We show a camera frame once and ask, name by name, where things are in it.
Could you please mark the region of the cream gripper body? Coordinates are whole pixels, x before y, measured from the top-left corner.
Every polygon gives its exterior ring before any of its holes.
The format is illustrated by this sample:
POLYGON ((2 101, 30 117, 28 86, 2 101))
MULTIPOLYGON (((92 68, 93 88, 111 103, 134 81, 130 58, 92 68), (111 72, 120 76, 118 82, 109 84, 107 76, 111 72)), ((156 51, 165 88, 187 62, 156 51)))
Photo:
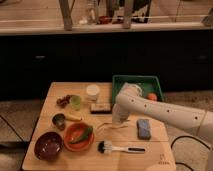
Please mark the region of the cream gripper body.
POLYGON ((112 124, 121 125, 126 121, 126 115, 120 111, 114 111, 112 113, 112 124))

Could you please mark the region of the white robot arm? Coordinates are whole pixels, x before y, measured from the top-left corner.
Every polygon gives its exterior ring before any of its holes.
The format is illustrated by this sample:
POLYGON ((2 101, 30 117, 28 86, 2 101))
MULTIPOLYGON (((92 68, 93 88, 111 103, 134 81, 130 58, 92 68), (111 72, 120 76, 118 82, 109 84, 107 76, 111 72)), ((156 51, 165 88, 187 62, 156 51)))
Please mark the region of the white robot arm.
POLYGON ((116 95, 112 123, 122 124, 133 112, 170 124, 211 144, 206 171, 213 171, 213 112, 148 100, 136 84, 125 83, 116 95))

